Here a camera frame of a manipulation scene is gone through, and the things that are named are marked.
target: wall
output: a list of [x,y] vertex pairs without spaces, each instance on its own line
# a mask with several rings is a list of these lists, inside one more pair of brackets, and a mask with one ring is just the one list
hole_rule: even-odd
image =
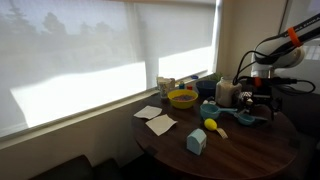
[[[218,71],[233,74],[246,51],[277,33],[284,2],[224,1]],[[26,179],[79,154],[93,165],[114,157],[123,166],[142,153],[130,128],[137,111],[125,106],[2,149],[0,179]]]

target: paper sheet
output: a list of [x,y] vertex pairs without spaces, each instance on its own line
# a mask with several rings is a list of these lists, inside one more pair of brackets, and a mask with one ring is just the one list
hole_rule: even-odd
[[139,112],[134,114],[134,116],[138,118],[152,119],[158,116],[161,113],[161,111],[161,108],[146,106],[145,108],[141,109]]
[[177,123],[177,121],[173,121],[166,114],[146,122],[147,126],[149,126],[149,128],[151,128],[158,136],[168,131],[175,123]]

